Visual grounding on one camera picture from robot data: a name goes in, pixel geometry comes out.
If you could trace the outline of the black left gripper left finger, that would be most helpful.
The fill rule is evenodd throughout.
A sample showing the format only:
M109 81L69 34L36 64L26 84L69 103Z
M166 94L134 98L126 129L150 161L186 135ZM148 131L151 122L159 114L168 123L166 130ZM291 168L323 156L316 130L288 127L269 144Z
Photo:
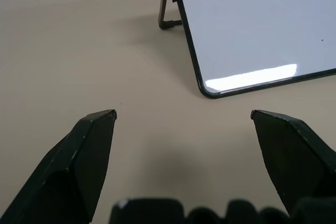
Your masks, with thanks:
M90 224L106 178L116 110L86 115L40 161L0 224Z

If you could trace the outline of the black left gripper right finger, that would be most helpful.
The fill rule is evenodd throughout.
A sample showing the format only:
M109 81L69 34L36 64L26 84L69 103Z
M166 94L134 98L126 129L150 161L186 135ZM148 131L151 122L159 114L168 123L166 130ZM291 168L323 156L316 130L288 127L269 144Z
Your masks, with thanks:
M303 198L336 197L336 151L304 121L252 110L269 177L289 214Z

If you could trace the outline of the black-framed whiteboard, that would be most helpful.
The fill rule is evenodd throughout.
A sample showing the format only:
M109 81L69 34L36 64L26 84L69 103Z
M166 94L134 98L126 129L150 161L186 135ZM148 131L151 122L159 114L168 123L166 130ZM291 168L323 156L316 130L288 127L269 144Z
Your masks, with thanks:
M176 1L207 98L336 74L336 0Z

